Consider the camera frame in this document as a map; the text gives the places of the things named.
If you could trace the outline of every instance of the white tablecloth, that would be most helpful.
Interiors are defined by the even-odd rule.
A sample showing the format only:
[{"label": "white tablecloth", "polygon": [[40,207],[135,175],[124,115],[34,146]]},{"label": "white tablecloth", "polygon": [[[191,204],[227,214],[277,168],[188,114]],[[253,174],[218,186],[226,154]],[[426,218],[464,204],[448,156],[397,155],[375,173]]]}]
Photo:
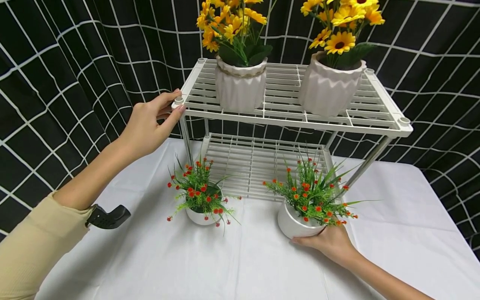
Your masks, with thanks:
[{"label": "white tablecloth", "polygon": [[[194,144],[195,153],[200,143]],[[120,173],[98,199],[132,213],[115,230],[92,228],[55,266],[38,300],[382,299],[318,252],[292,245],[276,224],[278,203],[231,200],[236,218],[203,228],[175,211],[167,167],[182,140]],[[359,161],[347,159],[346,168]],[[480,299],[480,263],[421,172],[375,162],[345,196],[358,220],[347,229],[368,259],[437,300]]]}]

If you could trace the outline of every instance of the fabric backdrop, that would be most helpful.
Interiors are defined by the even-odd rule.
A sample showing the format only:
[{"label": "fabric backdrop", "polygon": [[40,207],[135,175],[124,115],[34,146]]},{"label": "fabric backdrop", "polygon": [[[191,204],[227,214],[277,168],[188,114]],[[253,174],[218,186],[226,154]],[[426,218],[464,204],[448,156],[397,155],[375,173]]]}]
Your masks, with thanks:
[{"label": "fabric backdrop", "polygon": [[[264,30],[270,62],[309,62],[319,24],[302,0],[278,0]],[[480,256],[480,4],[381,0],[386,23],[361,40],[366,61],[413,121],[381,160],[420,168]],[[181,87],[202,49],[197,0],[9,0],[0,3],[0,240],[50,191],[122,132],[132,106]],[[265,15],[271,1],[261,7]],[[194,139],[203,119],[190,119]],[[213,132],[325,142],[307,129],[210,120]],[[180,137],[178,128],[172,137]],[[337,156],[364,158],[373,135],[339,134]]]}]

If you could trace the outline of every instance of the black and white checkered backdrop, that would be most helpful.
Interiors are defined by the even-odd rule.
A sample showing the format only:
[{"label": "black and white checkered backdrop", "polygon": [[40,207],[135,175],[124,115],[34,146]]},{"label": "black and white checkered backdrop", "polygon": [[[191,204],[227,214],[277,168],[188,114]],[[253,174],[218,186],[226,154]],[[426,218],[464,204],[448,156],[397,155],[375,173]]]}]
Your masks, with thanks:
[{"label": "black and white checkered backdrop", "polygon": [[[50,191],[122,132],[133,104],[181,87],[199,57],[197,0],[9,0],[0,3],[0,240]],[[319,24],[303,0],[278,0],[264,29],[270,62],[308,63]],[[385,25],[366,59],[413,121],[381,160],[420,168],[480,256],[480,4],[381,0]],[[266,15],[270,0],[259,7]],[[195,139],[203,120],[190,119]],[[212,131],[324,143],[321,132],[210,120]],[[176,129],[173,137],[180,137]],[[336,137],[364,158],[378,136]]]}]

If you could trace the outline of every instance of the beige sleeve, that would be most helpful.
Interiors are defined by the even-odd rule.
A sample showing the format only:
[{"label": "beige sleeve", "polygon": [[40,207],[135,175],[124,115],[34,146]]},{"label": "beige sleeve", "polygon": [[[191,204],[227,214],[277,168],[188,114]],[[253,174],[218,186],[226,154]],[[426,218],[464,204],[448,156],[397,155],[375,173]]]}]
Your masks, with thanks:
[{"label": "beige sleeve", "polygon": [[0,300],[32,300],[53,266],[88,232],[92,209],[63,207],[53,194],[0,243]]}]

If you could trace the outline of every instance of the hand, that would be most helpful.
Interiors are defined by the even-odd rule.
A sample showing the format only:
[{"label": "hand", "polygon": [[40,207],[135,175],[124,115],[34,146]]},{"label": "hand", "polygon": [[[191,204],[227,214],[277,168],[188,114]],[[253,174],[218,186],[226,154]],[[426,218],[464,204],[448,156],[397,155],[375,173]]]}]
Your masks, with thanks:
[{"label": "hand", "polygon": [[293,238],[293,243],[319,250],[332,261],[346,267],[360,253],[353,247],[345,226],[328,226],[318,235],[309,238]]},{"label": "hand", "polygon": [[[180,96],[181,91],[176,89],[173,93],[162,93],[150,102],[135,104],[127,127],[117,140],[132,161],[154,152],[168,138],[185,111],[184,105],[174,111],[171,109],[171,102]],[[158,125],[158,119],[165,121]]]}]

